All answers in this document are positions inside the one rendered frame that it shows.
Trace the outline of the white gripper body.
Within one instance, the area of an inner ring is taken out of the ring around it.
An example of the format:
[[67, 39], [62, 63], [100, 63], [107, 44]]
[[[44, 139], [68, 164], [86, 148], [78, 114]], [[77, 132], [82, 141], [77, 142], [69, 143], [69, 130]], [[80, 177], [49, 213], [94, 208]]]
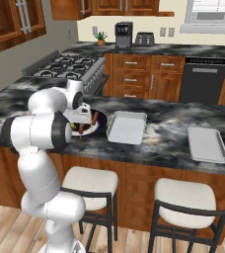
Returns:
[[92, 115], [90, 111], [83, 110], [66, 110], [63, 116], [70, 122], [75, 124], [90, 124]]

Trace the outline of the large dark-rimmed white plate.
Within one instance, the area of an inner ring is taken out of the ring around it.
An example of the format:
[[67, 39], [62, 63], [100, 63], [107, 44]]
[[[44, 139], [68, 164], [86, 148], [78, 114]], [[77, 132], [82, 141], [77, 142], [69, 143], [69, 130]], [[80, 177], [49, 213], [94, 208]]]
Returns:
[[[82, 136], [95, 134], [97, 132], [100, 132], [101, 130], [103, 130], [107, 126], [107, 123], [108, 123], [107, 116], [104, 115], [100, 111], [98, 111], [98, 112], [99, 112], [99, 115], [98, 115], [98, 119], [97, 119], [96, 124], [94, 126], [84, 124]], [[79, 124], [75, 124], [75, 126], [76, 126], [76, 129], [72, 129], [72, 135], [79, 136]]]

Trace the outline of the grey tupperware container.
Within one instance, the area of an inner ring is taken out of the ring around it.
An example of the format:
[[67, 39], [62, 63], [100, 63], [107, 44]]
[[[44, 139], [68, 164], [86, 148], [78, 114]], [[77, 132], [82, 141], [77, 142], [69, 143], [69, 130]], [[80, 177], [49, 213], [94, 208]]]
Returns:
[[225, 164], [225, 145], [219, 130], [191, 126], [187, 136], [192, 160]]
[[147, 115], [116, 111], [107, 129], [109, 142], [139, 145], [142, 143]]

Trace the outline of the steel gas stove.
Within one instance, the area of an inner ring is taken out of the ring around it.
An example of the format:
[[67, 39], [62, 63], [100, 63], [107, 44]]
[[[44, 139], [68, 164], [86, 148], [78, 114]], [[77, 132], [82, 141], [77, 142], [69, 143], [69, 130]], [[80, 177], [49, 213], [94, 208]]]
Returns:
[[108, 78], [108, 75], [104, 74], [105, 61], [106, 59], [100, 56], [56, 50], [23, 68], [22, 74], [30, 77], [82, 81], [85, 94], [104, 96]]

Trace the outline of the cream-seated black stool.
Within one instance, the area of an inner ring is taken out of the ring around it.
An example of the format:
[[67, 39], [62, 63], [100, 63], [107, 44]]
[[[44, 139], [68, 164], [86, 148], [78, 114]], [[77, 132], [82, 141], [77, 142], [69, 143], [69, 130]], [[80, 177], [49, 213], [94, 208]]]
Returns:
[[117, 241], [117, 185], [118, 176], [114, 171], [74, 166], [65, 175], [61, 191], [83, 197], [86, 204], [85, 214], [79, 221], [80, 233], [84, 222], [92, 224], [86, 253], [90, 253], [97, 225], [108, 230], [108, 253], [113, 253], [113, 241]]
[[212, 188], [203, 183], [160, 178], [154, 188], [154, 210], [148, 253], [152, 253], [156, 236], [188, 242], [187, 253], [194, 243], [209, 245], [215, 253], [225, 224], [225, 210], [216, 209]]

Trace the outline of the wooden base cupboards run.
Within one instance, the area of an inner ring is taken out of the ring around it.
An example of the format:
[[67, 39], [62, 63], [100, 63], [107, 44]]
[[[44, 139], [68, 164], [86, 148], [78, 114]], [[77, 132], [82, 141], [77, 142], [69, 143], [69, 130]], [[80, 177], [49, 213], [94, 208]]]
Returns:
[[105, 95], [178, 102], [184, 56], [106, 53]]

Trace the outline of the small potted green plant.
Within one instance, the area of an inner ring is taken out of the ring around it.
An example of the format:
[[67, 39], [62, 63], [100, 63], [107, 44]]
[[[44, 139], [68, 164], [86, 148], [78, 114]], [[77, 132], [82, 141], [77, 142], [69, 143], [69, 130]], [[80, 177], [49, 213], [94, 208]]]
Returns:
[[106, 32], [98, 32], [95, 34], [95, 38], [97, 39], [97, 45], [105, 45], [106, 38], [108, 37]]

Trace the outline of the wooden island cabinet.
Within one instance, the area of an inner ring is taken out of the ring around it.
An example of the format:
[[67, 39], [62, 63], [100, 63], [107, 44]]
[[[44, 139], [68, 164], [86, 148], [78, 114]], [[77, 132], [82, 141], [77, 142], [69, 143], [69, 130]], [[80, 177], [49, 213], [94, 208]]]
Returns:
[[[209, 185], [216, 204], [225, 210], [225, 176], [189, 170], [92, 159], [66, 154], [49, 155], [58, 177], [63, 179], [73, 166], [111, 170], [118, 175], [117, 220], [125, 228], [148, 231], [154, 208], [154, 185], [160, 178], [170, 178]], [[0, 206], [19, 208], [26, 189], [21, 181], [18, 156], [7, 147], [0, 147]]]

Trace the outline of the black coffee machine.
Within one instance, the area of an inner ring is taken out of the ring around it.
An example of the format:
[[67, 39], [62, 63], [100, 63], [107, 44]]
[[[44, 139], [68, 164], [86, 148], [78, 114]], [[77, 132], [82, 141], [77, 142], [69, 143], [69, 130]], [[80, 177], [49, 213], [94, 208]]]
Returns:
[[132, 22], [119, 22], [114, 26], [115, 46], [117, 48], [132, 47]]

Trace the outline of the dark grey toaster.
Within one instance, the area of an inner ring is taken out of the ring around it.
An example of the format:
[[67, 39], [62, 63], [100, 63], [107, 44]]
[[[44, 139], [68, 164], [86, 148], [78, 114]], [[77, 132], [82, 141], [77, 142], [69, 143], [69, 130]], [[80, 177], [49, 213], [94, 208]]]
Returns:
[[135, 44], [138, 46], [152, 46], [155, 43], [153, 33], [138, 32], [135, 38]]

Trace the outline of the black dishwasher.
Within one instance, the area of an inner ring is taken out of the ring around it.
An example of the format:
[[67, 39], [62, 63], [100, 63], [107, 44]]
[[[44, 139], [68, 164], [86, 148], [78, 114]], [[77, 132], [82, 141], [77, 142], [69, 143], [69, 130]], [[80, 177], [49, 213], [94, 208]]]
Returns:
[[180, 103], [217, 104], [225, 78], [225, 58], [187, 57]]

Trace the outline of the wooden wall cupboards with bars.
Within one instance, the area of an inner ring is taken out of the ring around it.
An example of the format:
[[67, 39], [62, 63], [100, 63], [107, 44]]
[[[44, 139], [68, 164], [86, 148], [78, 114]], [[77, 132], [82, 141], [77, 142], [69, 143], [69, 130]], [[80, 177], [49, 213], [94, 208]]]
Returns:
[[41, 0], [0, 0], [0, 52], [44, 34]]

